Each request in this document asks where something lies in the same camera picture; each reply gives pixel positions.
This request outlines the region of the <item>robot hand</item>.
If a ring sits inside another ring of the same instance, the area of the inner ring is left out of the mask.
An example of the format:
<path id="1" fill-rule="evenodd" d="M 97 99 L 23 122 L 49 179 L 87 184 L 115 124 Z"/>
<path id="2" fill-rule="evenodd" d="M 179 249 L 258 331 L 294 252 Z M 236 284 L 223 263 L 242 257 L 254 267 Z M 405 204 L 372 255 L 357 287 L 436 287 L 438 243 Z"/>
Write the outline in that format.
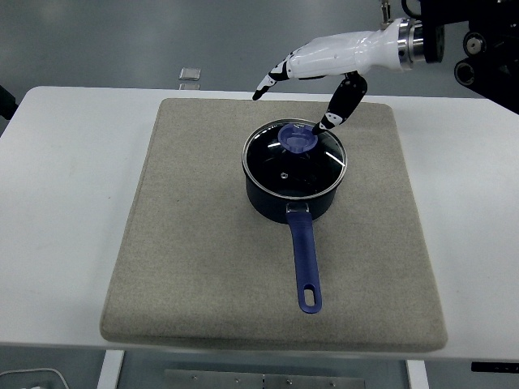
<path id="1" fill-rule="evenodd" d="M 288 79 L 319 79 L 343 75 L 327 111 L 315 124 L 317 135 L 339 126 L 357 108 L 367 92 L 363 76 L 373 67 L 401 71 L 398 38 L 403 19 L 384 30 L 347 32 L 313 39 L 289 53 L 259 83 L 252 99 L 259 100 L 276 83 Z"/>

